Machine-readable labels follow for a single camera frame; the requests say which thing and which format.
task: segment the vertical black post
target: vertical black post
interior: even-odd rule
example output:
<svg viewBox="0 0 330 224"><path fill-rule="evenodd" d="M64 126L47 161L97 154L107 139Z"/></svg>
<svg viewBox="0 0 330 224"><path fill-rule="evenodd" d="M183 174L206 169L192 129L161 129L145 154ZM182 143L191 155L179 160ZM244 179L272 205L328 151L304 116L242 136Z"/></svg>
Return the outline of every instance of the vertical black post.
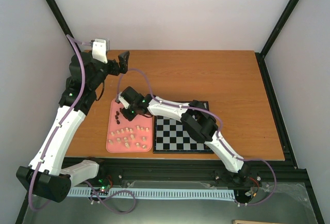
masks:
<svg viewBox="0 0 330 224"><path fill-rule="evenodd" d="M295 6L297 5L298 1L299 0L289 0L282 15L279 17L272 33L270 34L267 42L263 46L262 51L260 52L262 59L264 59L266 57L267 53L269 52L269 50L270 50L271 46L273 45L273 43L275 42L278 34L281 32L283 26L285 25L288 18L290 17L290 15L291 15L292 11L294 10Z"/></svg>
<svg viewBox="0 0 330 224"><path fill-rule="evenodd" d="M65 35L69 34L71 37L73 37L72 32L70 31L68 24L66 23L60 9L58 8L55 0L46 0L48 6L50 7L50 9L52 10L58 24L61 26L62 31L64 32Z"/></svg>

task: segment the pink tray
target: pink tray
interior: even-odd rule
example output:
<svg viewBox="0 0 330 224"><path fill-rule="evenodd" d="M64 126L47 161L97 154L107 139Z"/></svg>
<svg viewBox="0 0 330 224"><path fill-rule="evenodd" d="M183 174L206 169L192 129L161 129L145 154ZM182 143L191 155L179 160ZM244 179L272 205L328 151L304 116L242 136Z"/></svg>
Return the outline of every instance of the pink tray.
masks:
<svg viewBox="0 0 330 224"><path fill-rule="evenodd" d="M123 117L119 108L124 108L123 104L116 103L115 99L112 100L108 125L108 139L106 144L107 151L110 153L149 151L153 144L153 119L137 115L130 122ZM118 120L120 121L120 124L117 124L117 120L115 119L116 111L119 112Z"/></svg>

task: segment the black cable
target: black cable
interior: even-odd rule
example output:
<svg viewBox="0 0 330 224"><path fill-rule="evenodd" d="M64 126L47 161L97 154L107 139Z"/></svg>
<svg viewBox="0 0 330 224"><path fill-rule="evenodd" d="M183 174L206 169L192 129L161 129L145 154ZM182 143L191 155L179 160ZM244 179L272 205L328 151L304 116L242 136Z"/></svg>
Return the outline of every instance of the black cable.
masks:
<svg viewBox="0 0 330 224"><path fill-rule="evenodd" d="M101 99L101 97L103 96L103 93L104 93L104 88L105 88L105 82L102 82L102 91L101 91L101 94L99 96L99 98L97 98L95 101L98 101Z"/></svg>

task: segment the gray wall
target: gray wall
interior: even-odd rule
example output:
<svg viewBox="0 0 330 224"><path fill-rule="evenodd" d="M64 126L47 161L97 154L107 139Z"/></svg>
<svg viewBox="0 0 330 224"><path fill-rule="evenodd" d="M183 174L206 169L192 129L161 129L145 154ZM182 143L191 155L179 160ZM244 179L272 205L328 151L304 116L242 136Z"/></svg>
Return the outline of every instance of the gray wall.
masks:
<svg viewBox="0 0 330 224"><path fill-rule="evenodd" d="M75 36L112 49L260 51L288 0L56 0Z"/></svg>
<svg viewBox="0 0 330 224"><path fill-rule="evenodd" d="M15 177L43 143L73 54L44 0L0 0L0 218L14 223L26 190Z"/></svg>
<svg viewBox="0 0 330 224"><path fill-rule="evenodd" d="M330 223L330 0L300 0L266 57L298 164Z"/></svg>

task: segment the black metal frame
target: black metal frame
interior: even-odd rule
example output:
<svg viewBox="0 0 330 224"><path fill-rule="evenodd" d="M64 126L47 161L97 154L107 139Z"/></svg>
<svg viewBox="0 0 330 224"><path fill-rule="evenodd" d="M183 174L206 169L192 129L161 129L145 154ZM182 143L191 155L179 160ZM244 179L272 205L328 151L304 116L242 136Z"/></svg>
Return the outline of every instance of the black metal frame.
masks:
<svg viewBox="0 0 330 224"><path fill-rule="evenodd" d="M65 34L70 34L70 29L65 22L55 0L46 0L55 18ZM256 53L260 74L265 86L273 118L281 141L285 161L269 162L273 167L279 182L304 183L316 215L318 223L324 223L317 200L314 195L307 171L298 169L291 143L284 125L276 95L269 78L265 57L281 32L299 0L290 0L275 25L262 51ZM178 160L153 160L153 159L104 159L106 168L111 171L114 184L121 185L122 181L153 180L153 181L196 181L207 182L216 186L226 186L231 189L240 189L221 180L216 180L217 175L222 175L226 169L221 161L178 161ZM81 162L81 158L65 158L63 167L68 167ZM252 174L258 175L264 182L273 181L269 168L262 162L252 162ZM22 223L28 208L25 197L16 223Z"/></svg>

